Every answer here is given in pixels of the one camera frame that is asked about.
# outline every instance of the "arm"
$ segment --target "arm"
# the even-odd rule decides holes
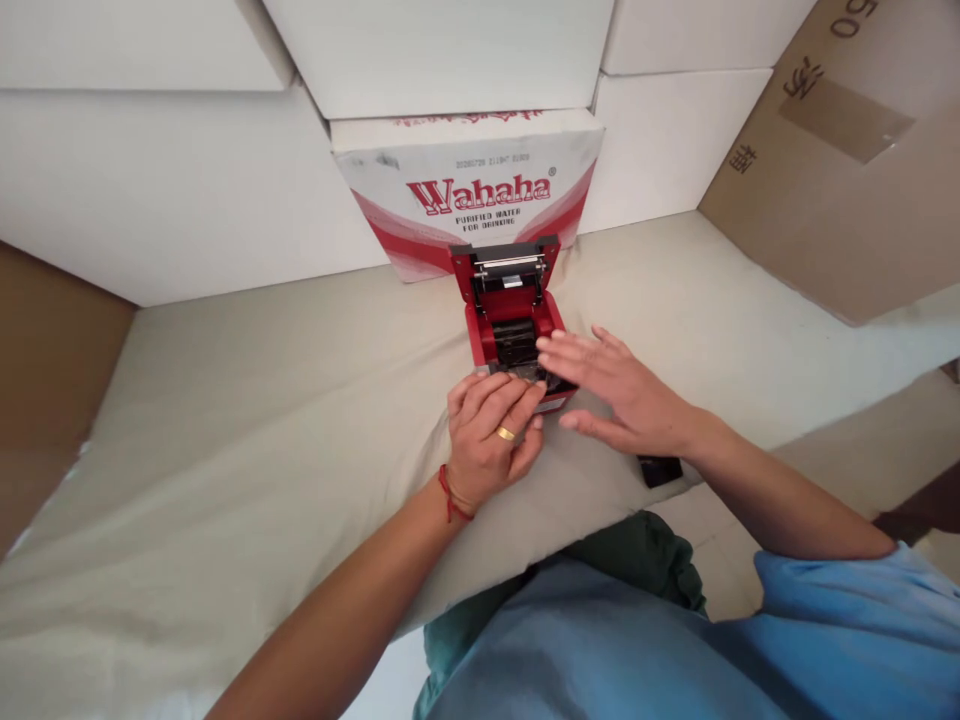
[[[870,559],[894,542],[800,473],[738,435],[716,416],[684,401],[616,337],[598,340],[555,332],[540,338],[540,362],[608,403],[612,419],[573,410],[560,425],[621,452],[685,459],[760,545],[807,560]]]
[[[545,386],[471,375],[447,397],[451,499],[474,515],[527,474],[543,446],[530,422]],[[496,435],[503,426],[520,435]],[[466,525],[436,476],[357,548],[257,651],[207,716],[212,720],[336,718],[363,687],[430,571]]]

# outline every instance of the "red thread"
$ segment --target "red thread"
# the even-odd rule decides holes
[[[440,466],[440,472],[437,474],[437,479],[440,481],[440,487],[442,487],[443,491],[447,494],[447,522],[453,522],[454,513],[462,517],[467,522],[473,520],[473,515],[467,515],[463,510],[458,508],[457,504],[453,501],[453,493],[450,492],[450,483],[447,482],[446,463]]]

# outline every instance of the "receipt printer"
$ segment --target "receipt printer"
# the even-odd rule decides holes
[[[557,236],[478,248],[450,245],[449,251],[477,370],[544,380],[547,394],[537,412],[562,408],[577,386],[540,367],[536,346],[538,337],[566,329],[547,290],[560,253]]]

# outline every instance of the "green pants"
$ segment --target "green pants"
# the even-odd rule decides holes
[[[653,513],[641,510],[575,542],[560,554],[638,590],[706,615],[700,575],[690,563],[693,548]],[[531,566],[522,575],[454,605],[424,627],[423,644],[430,677],[413,709],[414,720],[427,716],[490,619],[536,572],[537,566]]]

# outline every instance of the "white box wall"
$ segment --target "white box wall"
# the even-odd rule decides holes
[[[580,233],[695,210],[771,74],[601,75],[606,134]]]
[[[608,75],[772,67],[816,0],[617,0]]]
[[[328,118],[587,107],[613,0],[266,0]]]
[[[283,90],[259,0],[3,0],[0,88]]]
[[[299,84],[0,92],[0,239],[144,306],[387,262]]]

